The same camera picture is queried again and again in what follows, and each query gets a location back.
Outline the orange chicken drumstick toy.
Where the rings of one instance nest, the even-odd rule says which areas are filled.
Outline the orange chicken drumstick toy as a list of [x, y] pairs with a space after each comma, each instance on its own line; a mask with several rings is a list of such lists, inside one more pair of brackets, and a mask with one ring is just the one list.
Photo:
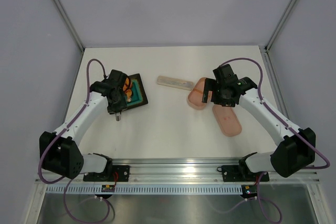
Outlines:
[[123, 92], [128, 102], [132, 100], [133, 95], [132, 87], [133, 87], [132, 80], [129, 77], [127, 77], [123, 86]]

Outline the pink lunch box base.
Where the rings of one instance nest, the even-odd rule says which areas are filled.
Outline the pink lunch box base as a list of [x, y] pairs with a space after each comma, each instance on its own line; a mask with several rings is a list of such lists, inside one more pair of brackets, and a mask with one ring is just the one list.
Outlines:
[[203, 110], [207, 105], [202, 102], [205, 79], [200, 78], [187, 97], [187, 104], [193, 109]]

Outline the metal tongs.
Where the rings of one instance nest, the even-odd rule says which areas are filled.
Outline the metal tongs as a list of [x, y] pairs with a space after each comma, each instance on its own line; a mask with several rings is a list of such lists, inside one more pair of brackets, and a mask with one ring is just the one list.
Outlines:
[[[132, 101], [132, 98], [127, 98], [127, 99], [126, 99], [126, 104], [128, 105], [129, 103], [131, 103], [131, 101]], [[125, 109], [120, 110], [120, 111], [118, 111], [118, 112], [115, 113], [115, 119], [116, 119], [117, 122], [121, 121], [121, 113], [122, 113], [122, 111], [124, 111], [124, 110], [125, 110]]]

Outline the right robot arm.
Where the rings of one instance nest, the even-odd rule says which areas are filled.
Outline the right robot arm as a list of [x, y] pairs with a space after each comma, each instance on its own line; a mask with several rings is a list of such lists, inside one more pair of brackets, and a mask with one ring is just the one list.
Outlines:
[[238, 78], [229, 64], [213, 71], [215, 78], [205, 79], [202, 101], [249, 112], [268, 132], [276, 145], [270, 153], [251, 153], [239, 160], [238, 173], [244, 180], [259, 172], [276, 172], [287, 178], [315, 160], [316, 134], [292, 123], [263, 98], [260, 87], [249, 77]]

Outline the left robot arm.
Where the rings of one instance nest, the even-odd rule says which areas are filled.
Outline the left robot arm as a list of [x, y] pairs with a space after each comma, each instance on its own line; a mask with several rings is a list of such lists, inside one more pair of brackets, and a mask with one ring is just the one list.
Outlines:
[[107, 78], [96, 81], [89, 88], [86, 101], [77, 112], [52, 133], [44, 132], [39, 139], [40, 162], [38, 173], [43, 170], [61, 178], [74, 179], [80, 174], [95, 173], [102, 181], [113, 176], [108, 157], [102, 154], [82, 154], [79, 143], [95, 119], [107, 112], [120, 117], [127, 109], [123, 87], [128, 76], [112, 70]]

